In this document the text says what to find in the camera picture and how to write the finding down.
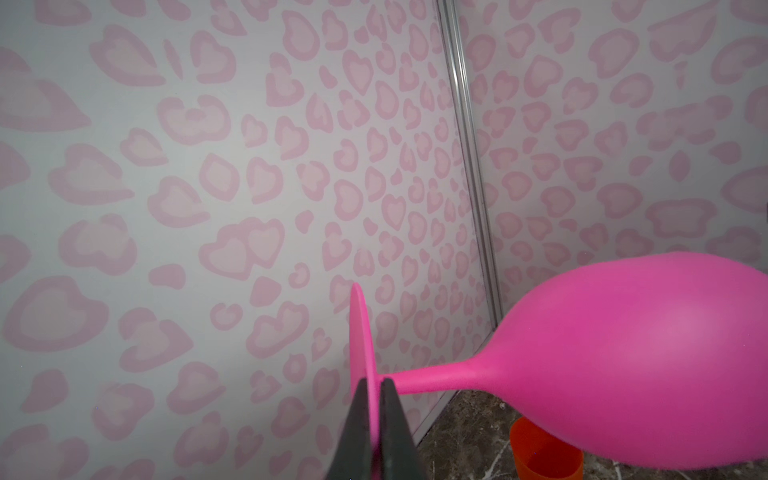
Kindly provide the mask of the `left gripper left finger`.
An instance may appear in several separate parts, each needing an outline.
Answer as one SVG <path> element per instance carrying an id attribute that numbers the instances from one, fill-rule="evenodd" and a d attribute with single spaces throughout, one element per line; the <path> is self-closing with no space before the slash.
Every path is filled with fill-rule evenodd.
<path id="1" fill-rule="evenodd" d="M 368 382 L 361 379 L 354 391 L 347 418 L 326 480 L 370 480 L 372 439 Z"/>

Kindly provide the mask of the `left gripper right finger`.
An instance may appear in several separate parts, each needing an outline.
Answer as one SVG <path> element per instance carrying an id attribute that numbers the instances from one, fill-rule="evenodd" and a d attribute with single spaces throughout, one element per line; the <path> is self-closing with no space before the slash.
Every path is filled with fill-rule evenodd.
<path id="1" fill-rule="evenodd" d="M 381 382 L 379 398 L 380 478 L 383 480 L 426 480 L 395 383 Z"/>

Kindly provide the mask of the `red wine glass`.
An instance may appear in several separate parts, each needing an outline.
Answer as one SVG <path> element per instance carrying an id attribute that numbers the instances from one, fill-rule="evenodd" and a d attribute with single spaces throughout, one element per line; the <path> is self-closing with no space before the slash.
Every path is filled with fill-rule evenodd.
<path id="1" fill-rule="evenodd" d="M 582 480 L 584 453 L 527 418 L 510 429 L 510 446 L 521 480 Z"/>

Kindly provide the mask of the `magenta wine glass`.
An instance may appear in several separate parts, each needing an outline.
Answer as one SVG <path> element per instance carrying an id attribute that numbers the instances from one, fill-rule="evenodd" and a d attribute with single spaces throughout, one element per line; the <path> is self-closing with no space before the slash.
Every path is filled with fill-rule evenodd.
<path id="1" fill-rule="evenodd" d="M 594 455 L 666 470 L 767 455 L 767 276 L 672 252 L 535 287 L 485 347 L 396 372 L 402 395 L 478 390 Z"/>

